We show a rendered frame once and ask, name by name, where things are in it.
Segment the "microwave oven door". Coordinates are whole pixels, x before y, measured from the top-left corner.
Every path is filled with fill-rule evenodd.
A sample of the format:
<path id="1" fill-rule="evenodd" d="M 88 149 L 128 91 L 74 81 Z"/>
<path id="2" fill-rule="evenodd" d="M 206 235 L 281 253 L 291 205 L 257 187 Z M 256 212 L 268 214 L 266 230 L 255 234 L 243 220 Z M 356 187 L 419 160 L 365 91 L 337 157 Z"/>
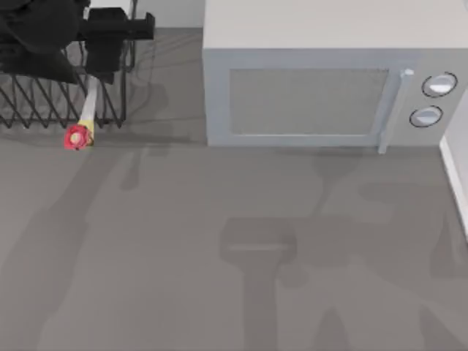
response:
<path id="1" fill-rule="evenodd" d="M 376 146 L 401 54 L 365 49 L 203 51 L 210 146 Z"/>

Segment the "pale grey microwave oven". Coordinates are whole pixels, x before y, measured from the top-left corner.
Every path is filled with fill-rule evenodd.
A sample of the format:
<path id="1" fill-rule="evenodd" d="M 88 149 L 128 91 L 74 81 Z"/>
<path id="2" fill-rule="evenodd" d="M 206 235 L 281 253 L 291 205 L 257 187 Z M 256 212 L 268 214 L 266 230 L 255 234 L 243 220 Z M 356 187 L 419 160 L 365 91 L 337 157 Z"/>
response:
<path id="1" fill-rule="evenodd" d="M 388 149 L 436 147 L 468 88 L 468 0 L 205 0 L 203 51 L 365 49 L 401 54 L 415 71 Z M 451 72 L 457 87 L 430 98 L 423 81 Z M 442 119 L 416 128 L 414 110 L 437 106 Z"/>

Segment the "small white microwave knob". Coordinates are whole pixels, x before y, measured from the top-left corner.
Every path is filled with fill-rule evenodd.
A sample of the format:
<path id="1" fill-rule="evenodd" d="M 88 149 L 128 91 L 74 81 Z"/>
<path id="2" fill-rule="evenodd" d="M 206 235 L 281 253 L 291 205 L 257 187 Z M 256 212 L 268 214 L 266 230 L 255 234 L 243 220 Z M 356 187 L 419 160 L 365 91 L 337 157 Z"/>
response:
<path id="1" fill-rule="evenodd" d="M 437 124 L 443 117 L 443 111 L 437 106 L 431 105 L 425 108 L 414 110 L 409 122 L 416 128 L 427 128 Z"/>

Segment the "large white microwave knob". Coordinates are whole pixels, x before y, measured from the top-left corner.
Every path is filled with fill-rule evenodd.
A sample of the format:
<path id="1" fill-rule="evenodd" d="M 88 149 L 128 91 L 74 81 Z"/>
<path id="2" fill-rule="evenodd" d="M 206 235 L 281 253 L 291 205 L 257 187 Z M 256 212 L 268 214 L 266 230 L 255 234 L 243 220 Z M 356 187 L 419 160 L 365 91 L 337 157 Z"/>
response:
<path id="1" fill-rule="evenodd" d="M 423 94 L 430 98 L 440 98 L 448 95 L 458 85 L 458 78 L 451 72 L 427 77 L 421 86 Z"/>

